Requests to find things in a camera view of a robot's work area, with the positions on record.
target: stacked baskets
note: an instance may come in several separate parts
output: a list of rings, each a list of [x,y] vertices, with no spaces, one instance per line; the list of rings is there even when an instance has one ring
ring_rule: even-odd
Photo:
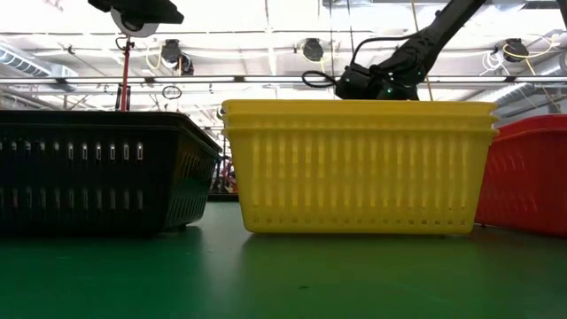
[[[252,232],[472,229],[492,104],[234,100],[223,109]]]

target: red pole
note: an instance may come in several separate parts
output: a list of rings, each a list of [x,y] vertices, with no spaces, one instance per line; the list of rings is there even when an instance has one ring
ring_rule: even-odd
[[[128,64],[130,61],[130,37],[126,40],[126,48],[124,50],[124,74],[122,75],[122,101],[120,103],[120,110],[126,112],[126,89],[128,86]]]

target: green tabletop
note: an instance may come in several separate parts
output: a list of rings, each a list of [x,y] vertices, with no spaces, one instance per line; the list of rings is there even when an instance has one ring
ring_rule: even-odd
[[[1,239],[0,318],[567,318],[567,241],[259,236],[238,204],[153,239]]]

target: ceiling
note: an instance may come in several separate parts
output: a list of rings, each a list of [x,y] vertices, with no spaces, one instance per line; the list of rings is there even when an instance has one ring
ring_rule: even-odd
[[[133,76],[175,75],[171,69],[160,66],[159,48],[166,39],[178,39],[183,51],[190,55],[195,75],[301,75],[306,70],[324,70],[327,74],[342,73],[350,62],[353,44],[373,36],[400,36],[416,30],[409,1],[353,0],[350,10],[336,3],[329,9],[321,0],[173,0],[184,14],[182,25],[161,25],[158,33],[145,39],[135,39],[136,47],[130,60],[129,72]],[[429,25],[435,11],[447,1],[416,1],[419,27]],[[443,50],[430,75],[493,75],[485,73],[485,54],[507,38],[521,38],[531,54],[549,49],[542,41],[564,30],[561,14],[552,9],[525,9],[529,1],[493,0],[485,6],[453,38]],[[0,1],[0,43],[24,51],[37,61],[68,66],[78,76],[121,76],[123,56],[115,44],[120,36],[110,14],[99,12],[87,0],[18,0]],[[325,49],[323,65],[306,60],[301,44],[306,38],[318,38]],[[555,39],[548,54],[535,58],[532,63],[551,58],[567,43],[561,34]],[[388,58],[400,43],[371,43],[364,47],[357,62],[369,66]],[[504,63],[511,74],[526,69],[526,64]],[[0,65],[0,76],[27,76]],[[14,87],[31,94],[34,89]],[[114,108],[115,86],[82,85],[77,91],[98,89],[107,94],[68,95],[67,103],[75,109]],[[308,89],[301,85],[273,84],[187,84],[183,96],[167,101],[159,93],[132,96],[134,110],[168,110],[188,113],[203,127],[221,127],[216,118],[218,105],[231,98],[334,98],[331,90]],[[434,89],[433,99],[466,99],[473,89]],[[64,92],[54,91],[37,97],[62,105]],[[420,89],[421,99],[430,99],[427,89]]]

